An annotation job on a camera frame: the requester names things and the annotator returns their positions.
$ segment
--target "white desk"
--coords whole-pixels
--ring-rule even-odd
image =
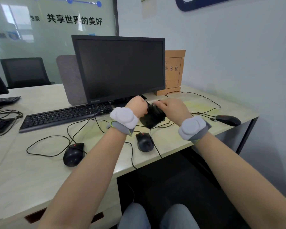
[[[204,95],[221,105],[221,109],[213,110],[210,114],[233,115],[240,119],[242,123],[258,117],[258,114],[250,109],[190,87],[183,86],[181,91]],[[62,84],[13,89],[7,96],[22,96],[18,103],[9,108],[19,110],[24,115],[70,107]],[[149,102],[166,98],[165,96],[155,96],[153,93],[144,96],[147,97]],[[182,99],[190,111],[203,112],[216,107],[211,101],[190,93],[173,93],[169,96]],[[205,119],[213,126],[210,132],[214,135],[232,128],[221,122]],[[18,130],[22,121],[23,119],[19,120],[8,134],[0,138],[0,225],[21,219],[47,207],[72,171],[72,168],[68,168],[63,164],[63,153],[53,158],[26,153],[27,147],[41,138],[50,135],[67,136],[66,129],[69,124],[19,134]],[[78,123],[70,127],[71,135],[74,135],[84,123]],[[105,130],[106,122],[99,121],[99,124]],[[136,127],[136,130],[149,132],[144,127]],[[151,136],[162,157],[192,145],[191,142],[180,138],[177,131],[178,126],[176,125],[168,128],[152,129]],[[91,120],[76,135],[75,140],[76,142],[84,142],[85,151],[88,152],[102,135],[103,133],[99,130],[96,122]],[[137,147],[135,136],[127,136],[126,141],[131,142],[133,145],[133,164],[137,168],[160,159],[156,149],[147,153],[141,152]],[[64,138],[51,138],[38,143],[30,151],[54,155],[65,148],[67,143],[68,141]],[[131,146],[125,144],[118,158],[112,179],[114,180],[116,177],[133,170]]]

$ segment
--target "jeans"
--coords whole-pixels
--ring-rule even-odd
[[[160,229],[199,229],[191,212],[182,204],[171,206],[164,214]],[[118,229],[150,229],[144,208],[138,203],[130,204],[122,215]]]

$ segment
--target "office chair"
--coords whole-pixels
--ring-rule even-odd
[[[42,58],[1,59],[8,88],[25,88],[53,84]]]

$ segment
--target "blue wall frame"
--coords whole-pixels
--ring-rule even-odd
[[[221,3],[224,1],[228,0],[192,0],[192,1],[176,0],[176,4],[178,8],[182,11],[191,11],[209,5]]]

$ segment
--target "white wrist sensor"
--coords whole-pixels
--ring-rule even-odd
[[[117,107],[110,113],[110,117],[129,129],[135,128],[139,121],[130,108]]]
[[[189,140],[200,130],[206,127],[206,121],[200,116],[194,116],[192,118],[183,121],[178,132],[183,140]]]

